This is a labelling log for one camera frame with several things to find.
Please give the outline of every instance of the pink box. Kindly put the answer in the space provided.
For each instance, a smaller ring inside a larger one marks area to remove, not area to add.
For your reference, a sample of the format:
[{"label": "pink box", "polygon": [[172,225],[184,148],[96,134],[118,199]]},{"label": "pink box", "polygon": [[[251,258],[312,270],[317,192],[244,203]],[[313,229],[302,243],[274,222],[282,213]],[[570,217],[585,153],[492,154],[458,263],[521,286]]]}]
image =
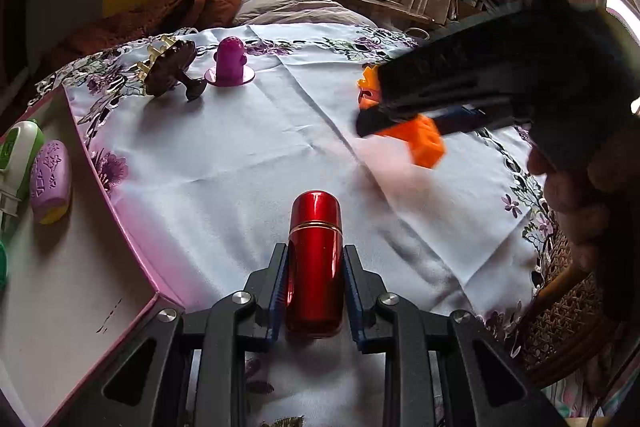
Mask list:
[{"label": "pink box", "polygon": [[45,140],[64,142],[72,166],[66,216],[38,225],[26,201],[3,236],[0,390],[26,427],[41,427],[118,344],[160,310],[183,306],[115,214],[63,87],[20,120],[28,118]]}]

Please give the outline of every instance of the gold band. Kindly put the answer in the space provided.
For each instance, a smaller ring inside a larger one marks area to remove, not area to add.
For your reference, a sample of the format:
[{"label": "gold band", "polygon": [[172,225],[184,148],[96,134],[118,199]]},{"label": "gold band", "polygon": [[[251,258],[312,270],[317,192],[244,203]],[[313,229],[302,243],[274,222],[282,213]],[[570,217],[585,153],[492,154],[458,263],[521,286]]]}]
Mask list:
[{"label": "gold band", "polygon": [[305,221],[304,223],[300,223],[298,226],[293,227],[289,231],[289,237],[291,237],[292,233],[298,232],[302,229],[327,229],[327,230],[333,230],[334,232],[337,232],[340,235],[342,235],[342,230],[336,227],[333,223],[328,223],[326,221]]}]

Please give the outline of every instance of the human hand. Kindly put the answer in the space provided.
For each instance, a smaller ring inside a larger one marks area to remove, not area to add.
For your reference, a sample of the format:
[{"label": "human hand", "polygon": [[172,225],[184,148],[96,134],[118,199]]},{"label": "human hand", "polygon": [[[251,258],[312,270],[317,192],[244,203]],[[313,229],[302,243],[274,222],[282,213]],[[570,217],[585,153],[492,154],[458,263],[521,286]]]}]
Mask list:
[{"label": "human hand", "polygon": [[635,215],[633,233],[640,236],[640,119],[610,136],[586,172],[556,171],[535,147],[527,168],[534,175],[546,174],[546,201],[556,211],[560,228],[570,242],[572,259],[581,269],[591,271],[596,267],[600,254],[596,242],[609,224],[611,209],[602,203],[598,191],[626,196]]}]

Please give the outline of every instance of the orange cube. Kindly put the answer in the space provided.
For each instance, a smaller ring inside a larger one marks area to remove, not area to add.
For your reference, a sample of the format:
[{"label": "orange cube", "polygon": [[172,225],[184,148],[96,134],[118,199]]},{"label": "orange cube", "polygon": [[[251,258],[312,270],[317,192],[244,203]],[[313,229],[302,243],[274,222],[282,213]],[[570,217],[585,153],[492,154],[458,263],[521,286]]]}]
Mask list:
[{"label": "orange cube", "polygon": [[[366,109],[376,105],[380,96],[378,67],[366,67],[364,78],[358,80],[360,96],[358,105]],[[444,156],[444,140],[431,118],[419,114],[413,120],[399,123],[377,132],[380,136],[390,136],[407,142],[414,164],[428,169],[433,168]]]},{"label": "orange cube", "polygon": [[444,156],[444,140],[431,118],[419,114],[413,120],[399,123],[380,131],[380,136],[390,136],[407,142],[414,164],[432,169]]}]

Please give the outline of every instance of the purple flower pattern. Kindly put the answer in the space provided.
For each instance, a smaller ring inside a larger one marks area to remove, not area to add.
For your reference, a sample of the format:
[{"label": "purple flower pattern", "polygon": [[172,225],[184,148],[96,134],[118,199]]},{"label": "purple flower pattern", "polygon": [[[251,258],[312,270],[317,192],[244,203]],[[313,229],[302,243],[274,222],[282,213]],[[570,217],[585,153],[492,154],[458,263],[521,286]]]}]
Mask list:
[{"label": "purple flower pattern", "polygon": [[356,47],[358,47],[358,45],[363,46],[364,50],[383,50],[385,48],[381,41],[369,36],[358,37],[353,42],[356,44]]},{"label": "purple flower pattern", "polygon": [[122,73],[122,65],[114,64],[105,73],[92,73],[87,76],[86,88],[93,95],[101,94]]},{"label": "purple flower pattern", "polygon": [[538,214],[538,231],[545,237],[554,233],[554,225],[548,217]]},{"label": "purple flower pattern", "polygon": [[129,166],[126,158],[118,158],[114,153],[104,149],[99,153],[92,153],[92,163],[98,174],[98,179],[109,196],[111,191],[120,185],[129,176]]},{"label": "purple flower pattern", "polygon": [[245,42],[245,50],[248,55],[290,55],[299,46],[290,41],[269,41],[258,39]]},{"label": "purple flower pattern", "polygon": [[503,198],[500,198],[502,201],[504,201],[504,209],[507,212],[511,212],[511,214],[513,214],[513,217],[518,217],[519,215],[522,215],[522,210],[520,210],[519,206],[520,203],[517,201],[513,201],[511,200],[511,196],[508,194],[505,194]]},{"label": "purple flower pattern", "polygon": [[282,418],[272,424],[261,423],[260,427],[303,427],[305,424],[304,416],[292,416],[290,418]]},{"label": "purple flower pattern", "polygon": [[249,380],[253,378],[262,367],[260,359],[249,359],[244,362],[244,377],[246,378],[246,390],[255,394],[271,394],[273,386],[266,380]]},{"label": "purple flower pattern", "polygon": [[524,127],[520,127],[519,125],[514,125],[513,128],[518,132],[520,138],[522,138],[525,142],[527,142],[530,146],[534,146],[534,143],[529,137],[529,131]]},{"label": "purple flower pattern", "polygon": [[484,322],[484,327],[498,342],[504,341],[504,313],[493,311],[488,317],[479,317]]}]

